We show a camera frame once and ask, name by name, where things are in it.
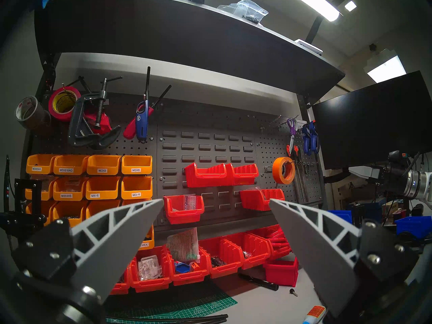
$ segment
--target masking tape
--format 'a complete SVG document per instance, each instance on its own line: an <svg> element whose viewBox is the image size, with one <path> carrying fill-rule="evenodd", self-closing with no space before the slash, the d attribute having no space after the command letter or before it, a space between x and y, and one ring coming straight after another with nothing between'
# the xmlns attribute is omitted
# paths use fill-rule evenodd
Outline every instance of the masking tape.
<svg viewBox="0 0 432 324"><path fill-rule="evenodd" d="M295 177L294 162L288 157L277 158L273 163L272 173L276 183L290 184Z"/></svg>
<svg viewBox="0 0 432 324"><path fill-rule="evenodd" d="M69 122L75 102L81 97L81 94L73 87L65 87L65 89L70 98L65 94L63 88L57 89L48 101L48 109L51 116L62 122Z"/></svg>

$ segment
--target small screw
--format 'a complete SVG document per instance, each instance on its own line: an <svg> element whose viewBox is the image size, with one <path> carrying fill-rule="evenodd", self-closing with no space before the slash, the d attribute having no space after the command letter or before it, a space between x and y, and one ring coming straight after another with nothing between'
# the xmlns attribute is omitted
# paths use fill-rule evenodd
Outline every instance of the small screw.
<svg viewBox="0 0 432 324"><path fill-rule="evenodd" d="M377 227L376 224L373 222L366 222L365 225L370 227L370 228L376 228Z"/></svg>
<svg viewBox="0 0 432 324"><path fill-rule="evenodd" d="M400 244L396 244L396 245L394 246L394 248L395 248L397 251L399 251L400 253L402 253L402 252L405 251L405 247L403 247L403 246L400 245Z"/></svg>
<svg viewBox="0 0 432 324"><path fill-rule="evenodd" d="M370 262L372 262L375 265L378 265L381 262L381 258L376 254L369 254L368 259Z"/></svg>

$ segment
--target pegboard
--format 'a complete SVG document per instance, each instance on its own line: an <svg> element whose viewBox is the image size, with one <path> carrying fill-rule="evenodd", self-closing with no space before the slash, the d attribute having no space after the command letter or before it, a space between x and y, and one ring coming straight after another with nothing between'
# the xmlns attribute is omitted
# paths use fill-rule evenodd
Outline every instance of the pegboard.
<svg viewBox="0 0 432 324"><path fill-rule="evenodd" d="M142 100L141 95L108 94L109 104L105 107L111 119L111 126L126 125L135 116L135 110ZM272 122L277 116L252 111L220 107L203 103L164 99L149 118L148 139L140 143L127 140L120 134L117 141L102 151L89 147L74 148L67 144L68 123L56 123L53 136L34 137L32 154L108 154L108 155L151 155L153 156L153 198L169 195L197 194L204 199L205 212L197 223L171 225L165 212L154 222L155 231L210 225L272 214L247 210L241 206L239 191L251 187L276 188L276 183L264 166L272 165L277 157L287 156L289 143L286 118ZM302 149L302 138L295 138ZM297 167L295 183L278 185L287 201L302 204L321 202L318 170L313 163L315 155L304 156L310 163L309 174L302 166ZM256 163L260 175L254 185L187 188L184 167L196 162L198 168L208 168L220 163L233 163L235 167ZM307 195L303 198L300 186Z"/></svg>

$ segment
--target gray shelf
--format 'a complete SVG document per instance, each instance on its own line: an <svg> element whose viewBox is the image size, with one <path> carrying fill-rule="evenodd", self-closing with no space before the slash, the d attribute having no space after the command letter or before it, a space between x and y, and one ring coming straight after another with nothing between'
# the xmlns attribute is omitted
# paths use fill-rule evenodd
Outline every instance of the gray shelf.
<svg viewBox="0 0 432 324"><path fill-rule="evenodd" d="M319 99L344 73L261 25L186 0L53 0L35 12L41 58L111 53L211 70Z"/></svg>

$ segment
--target fluorescent light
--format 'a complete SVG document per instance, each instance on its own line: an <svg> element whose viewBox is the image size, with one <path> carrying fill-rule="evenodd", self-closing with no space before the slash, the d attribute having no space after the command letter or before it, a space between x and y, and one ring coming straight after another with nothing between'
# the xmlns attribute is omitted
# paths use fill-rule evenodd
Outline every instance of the fluorescent light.
<svg viewBox="0 0 432 324"><path fill-rule="evenodd" d="M311 8L315 9L330 22L335 21L339 17L339 11L328 3L326 0L301 0Z"/></svg>
<svg viewBox="0 0 432 324"><path fill-rule="evenodd" d="M357 8L357 6L356 6L356 4L355 4L354 2L352 2L352 1L348 2L348 3L345 5L345 9L348 10L348 11L353 11L355 8Z"/></svg>
<svg viewBox="0 0 432 324"><path fill-rule="evenodd" d="M403 68L398 56L391 58L387 62L368 72L368 75L373 78L376 83L405 74L405 69Z"/></svg>

